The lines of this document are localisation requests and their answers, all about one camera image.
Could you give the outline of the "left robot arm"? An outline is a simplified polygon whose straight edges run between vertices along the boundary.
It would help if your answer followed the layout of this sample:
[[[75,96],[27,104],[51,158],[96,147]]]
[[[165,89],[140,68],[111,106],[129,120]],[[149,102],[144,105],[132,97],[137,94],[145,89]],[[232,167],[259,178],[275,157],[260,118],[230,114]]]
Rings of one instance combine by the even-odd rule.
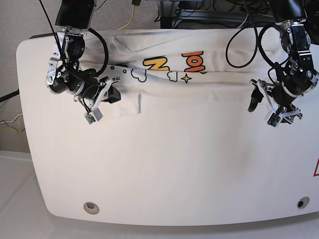
[[[310,52],[311,38],[305,30],[307,14],[300,0],[270,0],[268,2],[274,23],[265,25],[258,36],[258,49],[263,59],[275,70],[277,79],[267,83],[251,80],[254,90],[249,112],[253,112],[263,98],[269,113],[267,124],[277,127],[280,123],[292,124],[295,117],[303,117],[293,101],[312,91],[319,82]],[[269,28],[281,34],[281,45],[288,57],[283,63],[272,62],[262,47],[262,37]]]

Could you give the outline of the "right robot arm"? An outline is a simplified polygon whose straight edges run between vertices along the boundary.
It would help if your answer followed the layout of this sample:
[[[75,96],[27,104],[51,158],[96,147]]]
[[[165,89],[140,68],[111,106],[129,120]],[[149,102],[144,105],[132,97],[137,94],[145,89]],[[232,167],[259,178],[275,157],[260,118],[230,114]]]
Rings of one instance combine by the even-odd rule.
[[[104,38],[90,27],[96,8],[94,0],[63,0],[55,21],[61,31],[54,32],[55,43],[48,63],[46,87],[54,94],[68,92],[85,108],[94,111],[99,103],[115,103],[121,99],[113,86],[119,80],[100,76],[107,68],[109,51]],[[84,32],[96,36],[102,43],[104,61],[100,70],[80,70],[80,58],[84,54]]]

